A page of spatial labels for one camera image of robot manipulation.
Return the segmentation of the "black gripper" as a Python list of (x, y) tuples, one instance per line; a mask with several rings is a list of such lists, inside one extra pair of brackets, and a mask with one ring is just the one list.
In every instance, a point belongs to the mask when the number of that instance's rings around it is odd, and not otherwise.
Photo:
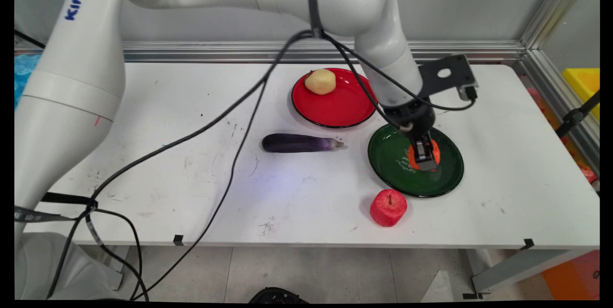
[(429, 131), (435, 124), (433, 107), (416, 99), (404, 105), (383, 107), (386, 116), (399, 126), (399, 131), (414, 143), (414, 168), (420, 171), (435, 171), (438, 163), (435, 143)]

